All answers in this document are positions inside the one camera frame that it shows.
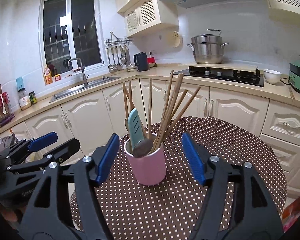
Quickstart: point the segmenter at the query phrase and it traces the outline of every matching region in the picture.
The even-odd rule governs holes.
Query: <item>gas stove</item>
[[[189,69],[175,72],[174,75],[178,75],[180,73],[183,73],[185,76],[228,80],[264,87],[263,76],[260,75],[260,70],[258,69],[256,69],[255,72],[252,72],[224,68],[190,66]]]

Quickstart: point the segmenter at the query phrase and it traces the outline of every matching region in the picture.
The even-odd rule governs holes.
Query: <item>brown tablecloth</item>
[[[159,123],[153,125],[158,132]],[[192,177],[182,151],[181,136],[188,132],[211,155],[229,163],[250,161],[264,179],[281,214],[285,204],[286,178],[272,149],[248,131],[206,117],[180,119],[164,141],[166,178],[158,185],[143,186],[135,180],[120,140],[120,149],[109,177],[96,194],[106,222],[115,239],[187,239],[198,218],[206,187]],[[233,198],[233,184],[228,183],[225,209],[220,229],[228,227]],[[75,193],[71,197],[72,217],[82,230]]]

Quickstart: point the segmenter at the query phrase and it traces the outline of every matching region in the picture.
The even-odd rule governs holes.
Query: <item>wooden countertop edge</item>
[[[96,92],[98,90],[105,89],[107,87],[111,87],[123,82],[127,82],[129,80],[141,78],[141,79],[149,79],[153,78],[155,80],[164,80],[168,81],[170,77],[171,70],[174,69],[174,71],[180,71],[185,68],[186,64],[160,64],[158,67],[151,68],[148,71],[144,72],[123,72],[120,71],[120,73],[113,73],[109,74],[108,76],[120,76],[120,79],[116,79],[113,81],[110,81],[108,83],[104,83],[101,85],[98,85],[96,87],[88,88],[84,91],[80,91],[76,94],[61,98],[59,100],[56,100],[52,103],[49,103],[50,97],[42,99],[37,104],[31,106],[30,108],[21,111],[16,114],[16,117],[7,125],[0,127],[0,134],[8,130],[9,128],[24,122],[25,120],[40,114],[44,111],[47,111],[53,107],[59,106],[65,102],[71,101],[73,99],[76,99],[78,97],[87,95],[92,92]],[[249,95],[255,95],[259,97],[269,98],[271,100],[275,100],[281,103],[286,103],[295,107],[300,108],[300,94],[297,92],[293,92],[296,101],[292,102],[292,99],[290,97],[289,93],[289,87],[284,84],[279,85],[270,85],[265,81],[265,87],[258,87],[253,85],[247,85],[242,83],[235,83],[230,81],[220,81],[215,79],[206,79],[206,78],[197,78],[197,77],[184,77],[184,83],[187,84],[193,84],[198,86],[208,86],[211,88],[219,88],[224,90],[230,90],[230,91],[236,91],[241,93],[246,93]]]

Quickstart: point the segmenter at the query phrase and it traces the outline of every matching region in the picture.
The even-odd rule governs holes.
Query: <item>stainless steel sink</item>
[[[103,84],[103,83],[107,83],[111,80],[116,80],[116,79],[119,79],[120,77],[106,77],[106,76],[103,76],[102,78],[100,79],[97,79],[95,81],[91,81],[88,83],[88,86],[84,86],[84,85],[80,85],[80,86],[76,86],[76,87],[73,87],[73,88],[70,88],[70,89],[67,89],[65,91],[62,91],[62,92],[59,92],[55,95],[53,95],[51,97],[51,100],[49,103],[52,103],[60,98],[64,98],[66,96],[69,96],[69,95],[72,95],[74,93],[77,93],[77,92],[80,92],[82,90],[85,90],[87,88],[91,88],[91,87],[95,87],[97,85],[100,85],[100,84]]]

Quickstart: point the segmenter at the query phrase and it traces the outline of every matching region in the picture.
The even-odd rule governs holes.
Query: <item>silver bolt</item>
[[[244,163],[244,166],[248,169],[251,169],[252,168],[252,164],[250,162],[245,162]]]
[[[210,160],[214,163],[217,163],[220,160],[220,158],[218,156],[213,155],[210,157]]]
[[[58,163],[56,163],[56,162],[52,162],[52,163],[49,164],[49,167],[52,168],[52,169],[57,167],[57,166],[58,166]]]
[[[91,162],[91,160],[92,160],[92,158],[91,158],[90,156],[85,156],[85,157],[83,157],[83,159],[82,159],[82,161],[83,161],[84,163],[89,163],[89,162]]]

